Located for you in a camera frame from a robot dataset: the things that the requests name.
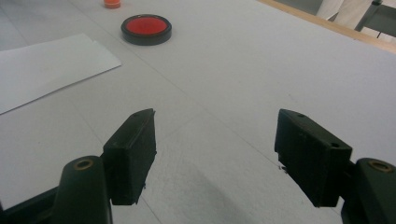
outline red disc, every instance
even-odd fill
[[[141,17],[129,21],[126,29],[138,35],[154,35],[164,31],[167,25],[164,21],[155,17]]]

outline table surface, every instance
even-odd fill
[[[173,35],[153,47],[121,23],[158,14]],[[156,110],[158,154],[138,205],[114,223],[341,223],[278,169],[280,108],[396,163],[396,55],[253,0],[0,0],[0,50],[84,33],[122,66],[0,116],[5,208],[58,185],[71,160],[100,155],[136,111]]]

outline paper sheet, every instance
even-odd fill
[[[0,114],[120,65],[84,34],[0,51]]]

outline white table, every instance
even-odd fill
[[[58,185],[100,155],[132,113],[154,108],[158,154],[138,205],[115,223],[341,223],[278,170],[279,108],[353,146],[352,160],[396,163],[396,55],[252,0],[2,0],[0,49],[85,33],[122,66],[0,116],[5,208]],[[173,24],[159,46],[126,43],[128,17]]]

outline white paper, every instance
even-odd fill
[[[0,51],[0,114],[120,65],[84,34]]]

